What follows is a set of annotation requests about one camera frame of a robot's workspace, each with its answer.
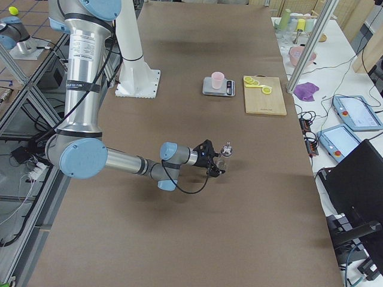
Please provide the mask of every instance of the plug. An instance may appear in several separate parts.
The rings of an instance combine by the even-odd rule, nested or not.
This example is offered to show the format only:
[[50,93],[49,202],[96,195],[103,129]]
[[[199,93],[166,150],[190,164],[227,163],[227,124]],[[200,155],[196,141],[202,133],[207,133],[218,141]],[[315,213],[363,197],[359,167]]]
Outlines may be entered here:
[[44,163],[37,162],[35,168],[31,172],[29,172],[28,175],[31,179],[36,181],[42,175],[46,168],[47,166]]

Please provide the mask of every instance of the robotic arm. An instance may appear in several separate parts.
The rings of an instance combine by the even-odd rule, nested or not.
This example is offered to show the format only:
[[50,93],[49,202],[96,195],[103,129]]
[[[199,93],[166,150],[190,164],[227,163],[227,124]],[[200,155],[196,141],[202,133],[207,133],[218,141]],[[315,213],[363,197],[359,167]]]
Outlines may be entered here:
[[166,142],[160,150],[161,163],[106,148],[101,141],[98,73],[105,40],[115,32],[112,21],[120,14],[121,0],[104,3],[104,0],[49,0],[51,27],[71,34],[67,116],[45,146],[50,162],[65,175],[80,179],[96,175],[105,166],[145,175],[158,181],[158,187],[167,191],[175,189],[182,164],[204,167],[213,177],[223,173],[214,164],[213,158],[218,154],[208,140],[195,149]]
[[36,50],[36,42],[29,35],[21,20],[15,16],[0,19],[0,43],[11,50],[18,47],[22,54],[31,54]]

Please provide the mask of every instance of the yellow ball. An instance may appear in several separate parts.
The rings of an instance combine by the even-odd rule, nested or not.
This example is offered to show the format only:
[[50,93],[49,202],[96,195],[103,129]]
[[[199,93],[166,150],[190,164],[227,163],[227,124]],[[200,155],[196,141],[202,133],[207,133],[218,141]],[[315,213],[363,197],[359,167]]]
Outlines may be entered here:
[[11,13],[11,15],[13,15],[13,16],[18,15],[18,13],[19,13],[18,9],[15,6],[11,6],[8,10]]

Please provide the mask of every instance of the power strip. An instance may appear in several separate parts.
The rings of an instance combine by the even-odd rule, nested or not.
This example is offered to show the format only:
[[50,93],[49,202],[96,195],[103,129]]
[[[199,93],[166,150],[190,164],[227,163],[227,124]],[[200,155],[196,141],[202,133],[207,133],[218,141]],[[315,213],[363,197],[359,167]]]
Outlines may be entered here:
[[317,139],[311,138],[307,135],[307,134],[311,134],[315,136],[315,133],[313,133],[310,128],[310,125],[311,125],[310,121],[304,118],[300,118],[299,124],[300,124],[300,128],[302,129],[302,135],[305,140],[307,153],[309,154],[310,157],[315,157],[319,155],[318,149],[317,149],[317,146],[318,146]]
[[47,166],[44,163],[37,162],[35,168],[31,172],[29,172],[28,175],[32,180],[36,181],[42,175],[46,168]]

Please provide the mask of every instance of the clear plastic bottle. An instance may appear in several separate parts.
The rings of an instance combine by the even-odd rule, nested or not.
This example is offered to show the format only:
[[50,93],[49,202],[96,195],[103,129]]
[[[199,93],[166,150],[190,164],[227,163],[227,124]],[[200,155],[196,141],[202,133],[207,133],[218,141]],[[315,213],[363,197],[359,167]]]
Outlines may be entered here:
[[230,142],[227,142],[224,146],[222,146],[220,155],[218,156],[216,165],[219,169],[227,171],[229,166],[230,158],[233,155],[233,148]]

